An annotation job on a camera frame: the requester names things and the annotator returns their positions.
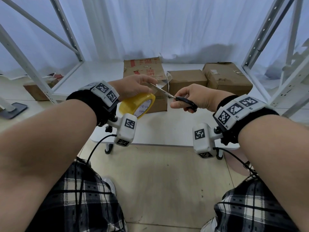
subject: packing tape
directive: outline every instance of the packing tape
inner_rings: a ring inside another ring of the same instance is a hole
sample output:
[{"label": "packing tape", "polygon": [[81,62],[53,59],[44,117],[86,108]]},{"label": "packing tape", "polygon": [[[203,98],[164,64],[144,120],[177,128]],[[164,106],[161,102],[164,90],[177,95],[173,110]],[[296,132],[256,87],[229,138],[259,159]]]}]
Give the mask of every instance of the packing tape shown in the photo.
[{"label": "packing tape", "polygon": [[132,114],[139,119],[149,111],[154,102],[155,96],[153,94],[141,93],[123,100],[119,106],[119,112],[122,115],[125,113]]}]

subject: scissor blade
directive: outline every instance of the scissor blade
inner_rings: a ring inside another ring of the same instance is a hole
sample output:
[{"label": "scissor blade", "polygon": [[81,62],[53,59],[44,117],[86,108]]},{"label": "scissor blade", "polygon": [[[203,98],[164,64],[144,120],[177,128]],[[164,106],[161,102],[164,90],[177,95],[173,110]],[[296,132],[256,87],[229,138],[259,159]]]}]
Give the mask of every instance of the scissor blade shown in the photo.
[{"label": "scissor blade", "polygon": [[168,97],[170,97],[170,98],[175,98],[175,96],[173,96],[173,95],[171,95],[170,93],[164,91],[163,89],[161,89],[161,88],[155,86],[154,84],[152,84],[152,83],[149,83],[149,84],[150,84],[151,86],[155,87],[156,89],[160,90],[162,93],[166,94]]}]

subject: hand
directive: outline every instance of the hand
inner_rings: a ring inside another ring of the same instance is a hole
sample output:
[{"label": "hand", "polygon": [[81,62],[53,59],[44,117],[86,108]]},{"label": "hand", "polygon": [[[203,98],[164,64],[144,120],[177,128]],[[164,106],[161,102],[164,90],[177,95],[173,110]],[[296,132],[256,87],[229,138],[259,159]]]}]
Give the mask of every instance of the hand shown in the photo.
[{"label": "hand", "polygon": [[134,97],[140,93],[153,93],[148,86],[141,85],[142,82],[157,83],[157,80],[146,75],[131,75],[120,80],[110,81],[109,84],[113,86],[119,94],[119,101],[126,98]]},{"label": "hand", "polygon": [[[217,111],[219,103],[226,97],[234,95],[233,93],[210,89],[202,85],[192,84],[180,89],[175,96],[185,97],[194,102],[199,108],[205,108],[209,111]],[[194,113],[192,109],[188,109],[190,105],[182,101],[174,101],[171,103],[171,108],[183,108],[184,111]]]}]

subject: cardboard box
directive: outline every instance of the cardboard box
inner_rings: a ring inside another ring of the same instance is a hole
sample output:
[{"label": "cardboard box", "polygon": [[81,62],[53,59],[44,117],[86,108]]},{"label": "cardboard box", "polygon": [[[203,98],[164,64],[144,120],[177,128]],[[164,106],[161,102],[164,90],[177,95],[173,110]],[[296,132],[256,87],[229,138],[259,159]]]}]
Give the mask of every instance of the cardboard box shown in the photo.
[{"label": "cardboard box", "polygon": [[207,77],[207,87],[224,90],[238,96],[248,94],[253,85],[232,62],[206,63],[203,73]]},{"label": "cardboard box", "polygon": [[[163,90],[168,90],[167,78],[164,73],[162,63],[159,57],[156,58],[144,58],[135,60],[124,60],[124,72],[123,77],[133,74],[145,74],[158,80],[158,85]],[[160,91],[156,91],[153,87],[154,95],[156,97],[154,104],[147,113],[167,111],[168,110],[168,98]]]},{"label": "cardboard box", "polygon": [[[50,80],[46,80],[46,82],[48,86],[52,88],[58,83],[59,80],[60,79],[53,78]],[[26,83],[23,86],[36,101],[49,101],[46,95],[41,91],[41,89],[34,82]]]},{"label": "cardboard box", "polygon": [[172,95],[191,84],[207,85],[207,78],[201,70],[168,71],[168,74],[172,76],[169,82],[169,93]]}]

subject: plaid shorts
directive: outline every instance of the plaid shorts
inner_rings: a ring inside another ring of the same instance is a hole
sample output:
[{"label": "plaid shorts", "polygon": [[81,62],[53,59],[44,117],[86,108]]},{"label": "plaid shorts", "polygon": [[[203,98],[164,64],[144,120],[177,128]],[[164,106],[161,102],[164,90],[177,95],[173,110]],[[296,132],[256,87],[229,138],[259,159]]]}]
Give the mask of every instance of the plaid shorts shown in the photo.
[{"label": "plaid shorts", "polygon": [[[82,177],[82,205],[77,228],[76,211]],[[30,231],[127,230],[121,207],[110,186],[91,168],[90,163],[86,166],[75,161],[46,196],[26,230]]]},{"label": "plaid shorts", "polygon": [[226,192],[214,210],[216,232],[299,231],[265,183],[252,175]]}]

